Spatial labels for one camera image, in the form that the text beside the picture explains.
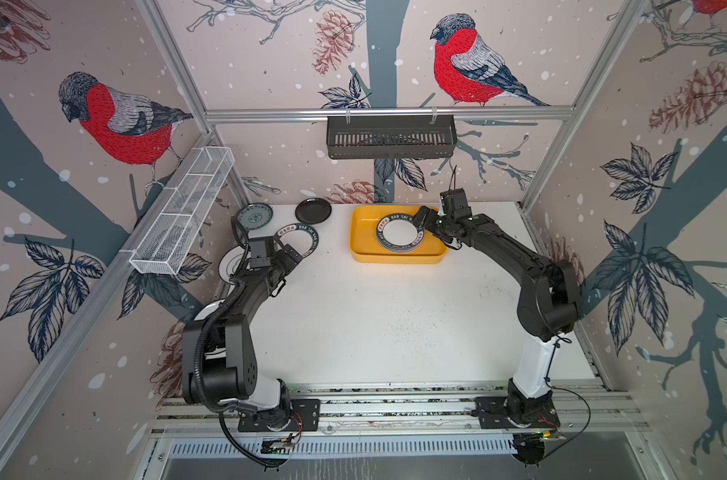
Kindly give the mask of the green rim plate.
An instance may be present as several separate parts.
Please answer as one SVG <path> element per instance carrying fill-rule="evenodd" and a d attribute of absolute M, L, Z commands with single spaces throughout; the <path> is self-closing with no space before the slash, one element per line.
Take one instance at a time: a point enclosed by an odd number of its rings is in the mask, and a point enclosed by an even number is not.
<path fill-rule="evenodd" d="M 319 235 L 315 228 L 304 223 L 291 223 L 279 228 L 273 239 L 281 248 L 291 246 L 304 258 L 311 256 L 319 244 Z"/>
<path fill-rule="evenodd" d="M 425 228 L 413 224 L 413 216 L 391 213 L 383 216 L 375 226 L 375 240 L 392 254 L 411 253 L 423 243 Z"/>

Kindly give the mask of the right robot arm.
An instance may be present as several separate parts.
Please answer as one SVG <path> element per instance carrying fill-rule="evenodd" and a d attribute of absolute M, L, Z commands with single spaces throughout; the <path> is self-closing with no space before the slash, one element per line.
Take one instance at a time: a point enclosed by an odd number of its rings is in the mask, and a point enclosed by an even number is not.
<path fill-rule="evenodd" d="M 507 386 L 507 417 L 527 426 L 553 407 L 551 366 L 565 334 L 583 315 L 577 270 L 523 245 L 487 214 L 474 214 L 462 189 L 441 192 L 443 211 L 419 207 L 411 223 L 459 250 L 467 246 L 499 264 L 521 288 L 517 319 L 529 340 Z"/>

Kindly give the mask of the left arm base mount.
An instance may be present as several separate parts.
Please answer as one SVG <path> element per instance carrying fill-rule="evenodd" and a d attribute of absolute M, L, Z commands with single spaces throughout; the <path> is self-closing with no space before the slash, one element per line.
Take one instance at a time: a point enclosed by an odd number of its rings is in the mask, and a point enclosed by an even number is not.
<path fill-rule="evenodd" d="M 237 430 L 240 433 L 315 432 L 320 417 L 318 399 L 291 400 L 290 405 L 277 406 L 253 414 L 242 414 Z"/>

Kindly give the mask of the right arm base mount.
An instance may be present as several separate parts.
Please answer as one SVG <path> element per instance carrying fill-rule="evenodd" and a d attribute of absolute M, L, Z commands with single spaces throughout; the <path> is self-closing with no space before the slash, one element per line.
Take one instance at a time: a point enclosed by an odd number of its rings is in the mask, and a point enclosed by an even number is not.
<path fill-rule="evenodd" d="M 477 397 L 473 416 L 484 430 L 555 430 L 561 427 L 551 394 L 537 399 L 515 395 Z"/>

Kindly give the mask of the green rim plate back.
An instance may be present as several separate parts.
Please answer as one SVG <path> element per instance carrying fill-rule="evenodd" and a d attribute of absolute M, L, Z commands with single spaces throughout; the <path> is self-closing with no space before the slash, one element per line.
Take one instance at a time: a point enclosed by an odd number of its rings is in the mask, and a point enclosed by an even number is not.
<path fill-rule="evenodd" d="M 291 246 L 304 258 L 311 256 L 319 244 L 319 235 L 315 228 L 304 223 L 291 223 L 279 228 L 273 239 L 281 248 Z"/>

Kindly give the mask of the green rim plate front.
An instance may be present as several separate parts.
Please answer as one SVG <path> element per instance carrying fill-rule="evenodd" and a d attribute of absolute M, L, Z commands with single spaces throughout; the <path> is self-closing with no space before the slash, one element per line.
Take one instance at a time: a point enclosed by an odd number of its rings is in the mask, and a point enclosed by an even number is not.
<path fill-rule="evenodd" d="M 411 253 L 423 243 L 425 228 L 413 224 L 413 216 L 391 213 L 383 216 L 375 226 L 375 240 L 392 254 Z"/>

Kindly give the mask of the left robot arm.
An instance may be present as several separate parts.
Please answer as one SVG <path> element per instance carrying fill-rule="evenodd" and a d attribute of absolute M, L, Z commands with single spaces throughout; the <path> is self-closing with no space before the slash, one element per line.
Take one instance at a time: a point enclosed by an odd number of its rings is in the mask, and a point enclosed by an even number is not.
<path fill-rule="evenodd" d="M 215 414 L 236 411 L 274 428 L 290 422 L 286 384 L 259 373 L 250 326 L 259 307 L 281 292 L 302 260 L 292 246 L 270 236 L 245 245 L 230 276 L 231 292 L 183 329 L 181 391 L 186 403 Z"/>

